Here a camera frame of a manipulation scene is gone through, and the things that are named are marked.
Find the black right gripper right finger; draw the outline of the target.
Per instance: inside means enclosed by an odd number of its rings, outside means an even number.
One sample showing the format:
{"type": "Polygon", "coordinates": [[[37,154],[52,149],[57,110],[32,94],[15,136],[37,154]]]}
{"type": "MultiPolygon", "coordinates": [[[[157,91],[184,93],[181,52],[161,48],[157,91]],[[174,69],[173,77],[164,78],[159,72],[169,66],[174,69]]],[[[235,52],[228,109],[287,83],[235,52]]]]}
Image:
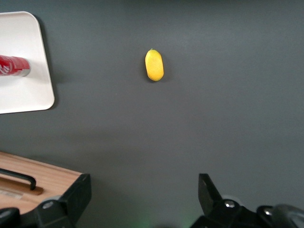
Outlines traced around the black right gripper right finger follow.
{"type": "Polygon", "coordinates": [[[208,174],[201,173],[198,198],[203,215],[192,228],[258,228],[256,213],[232,199],[223,198],[208,174]]]}

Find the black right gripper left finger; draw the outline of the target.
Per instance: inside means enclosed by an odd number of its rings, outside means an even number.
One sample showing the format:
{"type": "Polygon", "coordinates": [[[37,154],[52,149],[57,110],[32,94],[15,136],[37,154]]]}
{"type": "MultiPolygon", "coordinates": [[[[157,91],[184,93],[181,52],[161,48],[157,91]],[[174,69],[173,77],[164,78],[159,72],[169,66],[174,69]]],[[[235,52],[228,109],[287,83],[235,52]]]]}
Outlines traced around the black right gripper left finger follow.
{"type": "Polygon", "coordinates": [[[37,227],[74,228],[91,196],[91,177],[81,174],[62,196],[46,200],[35,209],[37,227]]]}

